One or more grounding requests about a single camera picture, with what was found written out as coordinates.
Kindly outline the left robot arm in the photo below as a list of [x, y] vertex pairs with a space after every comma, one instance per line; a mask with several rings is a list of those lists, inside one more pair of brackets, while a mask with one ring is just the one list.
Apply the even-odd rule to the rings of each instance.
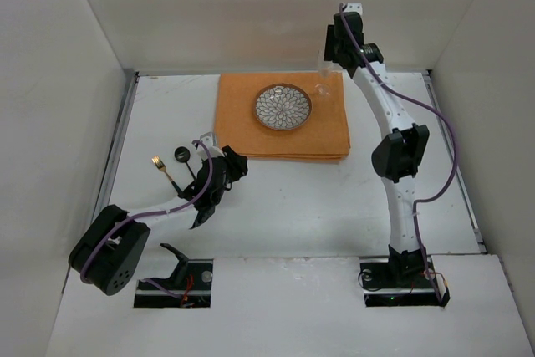
[[221, 202], [232, 184], [248, 173], [248, 158], [230, 146], [215, 151], [206, 146], [202, 167], [193, 182], [180, 190], [178, 197], [186, 201], [178, 207], [163, 207], [154, 211], [129, 215], [116, 205], [105, 207], [91, 223], [86, 233], [69, 255], [69, 266], [80, 280], [93, 284], [107, 296], [117, 294], [132, 278], [150, 235], [146, 220], [154, 222], [188, 207], [197, 211], [191, 229], [204, 224]]

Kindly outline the gold fork with dark handle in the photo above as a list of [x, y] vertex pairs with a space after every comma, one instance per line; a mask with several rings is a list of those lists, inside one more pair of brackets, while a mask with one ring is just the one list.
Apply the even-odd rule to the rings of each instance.
[[152, 163], [154, 164], [154, 166], [156, 167], [156, 169], [158, 171], [162, 172], [166, 176], [166, 178], [171, 183], [171, 185], [172, 185], [173, 189], [175, 190], [176, 194], [178, 195], [178, 197], [181, 197], [181, 194], [182, 194], [181, 189], [176, 184], [174, 179], [170, 176], [170, 174], [167, 172], [166, 165], [163, 162], [163, 160], [159, 156], [154, 156], [154, 157], [151, 158], [151, 160], [152, 160]]

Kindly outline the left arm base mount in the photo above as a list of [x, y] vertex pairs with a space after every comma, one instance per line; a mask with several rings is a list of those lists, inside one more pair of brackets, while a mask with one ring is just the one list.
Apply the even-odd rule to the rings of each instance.
[[169, 243], [146, 249], [132, 281], [136, 309], [208, 308], [214, 261], [189, 258]]

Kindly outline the clear wine glass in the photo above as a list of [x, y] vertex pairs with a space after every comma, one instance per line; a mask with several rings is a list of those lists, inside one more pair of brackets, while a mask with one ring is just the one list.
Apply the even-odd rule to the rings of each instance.
[[327, 99], [331, 95], [329, 77], [332, 74], [333, 64], [324, 60], [324, 51], [320, 49], [317, 55], [317, 79], [314, 85], [313, 94], [320, 99]]

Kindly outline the black spoon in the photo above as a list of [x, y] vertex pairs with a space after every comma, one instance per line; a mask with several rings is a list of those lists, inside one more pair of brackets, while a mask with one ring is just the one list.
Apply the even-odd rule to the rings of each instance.
[[189, 160], [191, 159], [191, 153], [189, 149], [185, 146], [179, 146], [174, 151], [174, 157], [177, 162], [183, 164], [186, 166], [187, 170], [189, 171], [191, 177], [193, 180], [196, 179], [196, 174], [191, 169], [191, 166], [189, 164]]

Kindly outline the orange cloth placemat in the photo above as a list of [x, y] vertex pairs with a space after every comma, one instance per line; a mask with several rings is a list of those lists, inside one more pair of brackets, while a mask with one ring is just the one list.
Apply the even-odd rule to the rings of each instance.
[[350, 152], [343, 76], [223, 74], [214, 131], [250, 158], [341, 161]]

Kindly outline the patterned ceramic plate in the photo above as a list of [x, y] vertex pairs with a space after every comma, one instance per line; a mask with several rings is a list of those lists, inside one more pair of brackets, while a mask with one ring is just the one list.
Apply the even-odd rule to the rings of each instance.
[[259, 92], [253, 111], [257, 120], [268, 129], [295, 130], [309, 119], [312, 101], [295, 85], [273, 84]]

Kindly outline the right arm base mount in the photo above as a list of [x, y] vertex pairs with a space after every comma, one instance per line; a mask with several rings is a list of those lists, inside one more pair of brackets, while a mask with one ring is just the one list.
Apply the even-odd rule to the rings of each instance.
[[364, 258], [359, 263], [358, 282], [367, 307], [444, 308], [450, 302], [447, 281], [430, 257], [423, 258], [419, 250], [389, 252], [386, 258]]

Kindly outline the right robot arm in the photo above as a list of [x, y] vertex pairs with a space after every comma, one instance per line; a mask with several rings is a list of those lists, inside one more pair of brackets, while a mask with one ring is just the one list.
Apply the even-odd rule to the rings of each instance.
[[418, 125], [393, 94], [379, 48], [364, 43], [360, 13], [336, 13], [328, 26], [324, 59], [338, 64], [364, 94], [378, 123], [381, 142], [371, 155], [381, 178], [390, 214], [388, 262], [378, 271], [389, 287], [405, 287], [424, 269], [415, 234], [413, 204], [415, 176], [429, 139], [426, 125]]

